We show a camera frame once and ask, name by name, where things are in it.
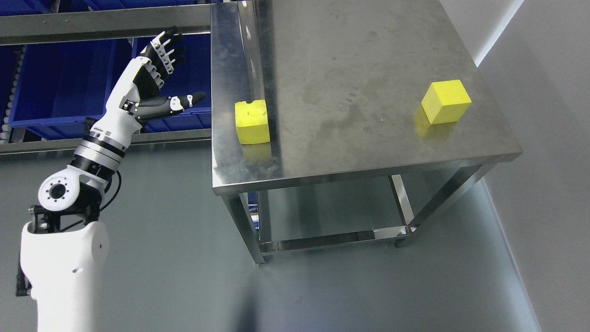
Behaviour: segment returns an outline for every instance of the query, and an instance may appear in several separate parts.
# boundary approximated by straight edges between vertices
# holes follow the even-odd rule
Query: stainless steel table
[[[522,153],[438,0],[259,0],[211,5],[212,182],[256,263],[286,250],[400,243],[494,164]],[[431,82],[460,79],[473,101],[429,125]],[[242,146],[234,103],[264,98],[271,142]],[[417,213],[400,174],[456,172]],[[240,193],[387,175],[402,225],[272,241]]]

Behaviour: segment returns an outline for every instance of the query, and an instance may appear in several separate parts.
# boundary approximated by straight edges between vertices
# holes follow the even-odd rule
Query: yellow sponge block
[[[471,98],[461,80],[430,84],[422,100],[422,107],[431,125],[459,121],[469,105]]]
[[[235,130],[240,144],[259,144],[270,142],[266,101],[235,103]]]

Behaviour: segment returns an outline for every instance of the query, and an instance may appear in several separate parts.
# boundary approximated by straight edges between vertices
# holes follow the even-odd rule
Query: table top
[[[438,0],[257,0],[211,7],[217,195],[510,161],[522,150]],[[430,83],[472,104],[430,125]],[[234,103],[265,98],[269,144],[240,145]]]

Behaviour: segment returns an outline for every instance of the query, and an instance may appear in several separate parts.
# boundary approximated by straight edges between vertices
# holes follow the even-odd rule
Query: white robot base
[[[102,222],[72,232],[33,234],[22,229],[21,267],[37,300],[37,331],[94,331],[101,275],[109,252]]]

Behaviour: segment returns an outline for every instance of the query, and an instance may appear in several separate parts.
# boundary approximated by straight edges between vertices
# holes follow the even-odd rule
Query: robotic arm
[[[106,113],[76,148],[70,164],[49,176],[37,193],[34,220],[22,229],[17,296],[37,300],[38,331],[94,331],[100,274],[109,248],[100,207],[115,172],[146,122],[181,113],[205,93],[164,97],[160,89],[184,61],[176,27],[160,33],[132,59],[115,84]],[[61,216],[78,215],[84,227],[65,232]]]

